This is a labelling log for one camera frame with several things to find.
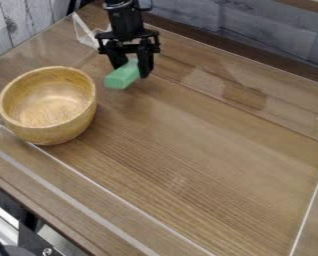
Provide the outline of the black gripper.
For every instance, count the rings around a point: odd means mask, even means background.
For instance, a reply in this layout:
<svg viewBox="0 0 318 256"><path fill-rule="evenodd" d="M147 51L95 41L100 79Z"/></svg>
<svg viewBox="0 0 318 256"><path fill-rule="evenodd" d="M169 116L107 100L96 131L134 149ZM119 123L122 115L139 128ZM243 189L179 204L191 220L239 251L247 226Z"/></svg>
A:
<svg viewBox="0 0 318 256"><path fill-rule="evenodd" d="M138 1L106 1L111 31L98 33L99 52L107 54L111 65L121 68L127 62L129 53L138 52L138 68L142 78L154 69L154 53L161 52L159 32L145 27L142 13L153 7L142 8Z"/></svg>

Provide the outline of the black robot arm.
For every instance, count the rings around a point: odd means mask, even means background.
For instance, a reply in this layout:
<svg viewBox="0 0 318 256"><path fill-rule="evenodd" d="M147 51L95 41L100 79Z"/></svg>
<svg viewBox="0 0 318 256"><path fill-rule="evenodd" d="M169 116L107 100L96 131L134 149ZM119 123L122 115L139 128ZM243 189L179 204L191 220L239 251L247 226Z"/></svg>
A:
<svg viewBox="0 0 318 256"><path fill-rule="evenodd" d="M142 8L139 0L104 0L103 9L111 30L95 35L98 51L109 56L115 69L129 62L127 55L135 54L139 75L147 78L154 70L154 55L161 52L159 32L145 27L142 16L153 7Z"/></svg>

